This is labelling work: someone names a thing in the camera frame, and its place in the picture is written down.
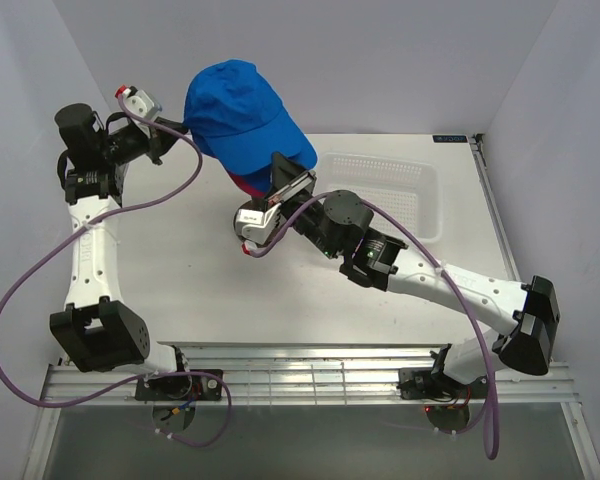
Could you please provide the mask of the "pink cap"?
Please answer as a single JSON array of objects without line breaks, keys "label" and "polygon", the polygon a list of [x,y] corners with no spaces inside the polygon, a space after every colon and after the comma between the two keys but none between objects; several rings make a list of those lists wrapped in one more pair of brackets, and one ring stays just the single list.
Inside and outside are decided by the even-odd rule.
[{"label": "pink cap", "polygon": [[238,189],[251,197],[263,198],[266,194],[266,191],[257,185],[257,181],[249,176],[240,176],[229,171],[227,171],[227,175]]}]

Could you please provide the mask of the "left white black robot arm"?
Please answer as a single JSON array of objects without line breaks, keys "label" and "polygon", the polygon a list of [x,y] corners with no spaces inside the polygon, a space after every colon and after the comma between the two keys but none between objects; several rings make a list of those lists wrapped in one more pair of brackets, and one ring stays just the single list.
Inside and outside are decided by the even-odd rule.
[{"label": "left white black robot arm", "polygon": [[123,301],[118,211],[128,163],[141,156],[160,163],[186,130],[157,118],[157,128],[129,121],[110,132],[84,103],[63,107],[54,121],[66,146],[58,160],[58,175],[72,230],[80,236],[72,244],[65,306],[50,316],[51,333],[80,371],[160,372],[150,388],[181,399],[192,387],[181,351],[151,340],[146,322]]}]

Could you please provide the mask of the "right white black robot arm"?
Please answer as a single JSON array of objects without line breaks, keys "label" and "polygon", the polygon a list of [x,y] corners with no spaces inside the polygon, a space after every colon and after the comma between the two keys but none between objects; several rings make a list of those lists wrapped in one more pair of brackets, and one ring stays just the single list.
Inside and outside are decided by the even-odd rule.
[{"label": "right white black robot arm", "polygon": [[400,380],[407,399],[454,397],[504,368],[532,376],[548,373],[560,312],[553,283],[498,280],[443,265],[413,236],[395,238],[372,227],[369,202],[348,190],[314,194],[315,175],[279,152],[271,156],[271,188],[265,197],[287,226],[363,288],[405,294],[461,313],[488,330],[432,352],[433,365]]}]

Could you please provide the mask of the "blue cap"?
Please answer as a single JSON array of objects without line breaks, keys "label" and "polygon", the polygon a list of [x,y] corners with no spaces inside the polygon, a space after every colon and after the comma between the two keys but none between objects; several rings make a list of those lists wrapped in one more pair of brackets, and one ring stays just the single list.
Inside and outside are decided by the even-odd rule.
[{"label": "blue cap", "polygon": [[276,152],[306,169],[317,164],[313,146],[280,96],[244,60],[211,65],[193,78],[183,123],[201,150],[235,176],[269,168]]},{"label": "blue cap", "polygon": [[249,176],[257,181],[266,193],[271,188],[271,161],[265,161],[263,158],[257,158],[252,153],[238,153],[234,156],[219,156],[216,154],[207,142],[202,138],[196,138],[197,145],[201,151],[218,161],[225,173],[227,171],[240,176]]}]

